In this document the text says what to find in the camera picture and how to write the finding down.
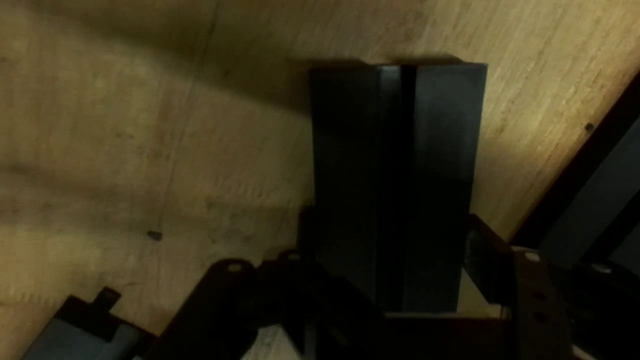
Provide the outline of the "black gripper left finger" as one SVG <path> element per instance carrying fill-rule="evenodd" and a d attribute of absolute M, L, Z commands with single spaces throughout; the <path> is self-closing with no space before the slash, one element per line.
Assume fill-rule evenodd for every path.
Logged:
<path fill-rule="evenodd" d="M 145 360 L 242 360 L 269 326 L 303 356 L 377 356 L 384 315 L 352 283 L 318 263 L 215 263 Z"/>

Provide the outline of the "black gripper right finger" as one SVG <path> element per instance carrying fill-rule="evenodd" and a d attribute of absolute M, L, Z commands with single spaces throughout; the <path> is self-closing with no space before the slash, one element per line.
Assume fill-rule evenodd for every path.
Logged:
<path fill-rule="evenodd" d="M 471 215 L 467 273 L 508 312 L 508 360 L 640 360 L 639 283 L 620 267 L 561 268 Z"/>

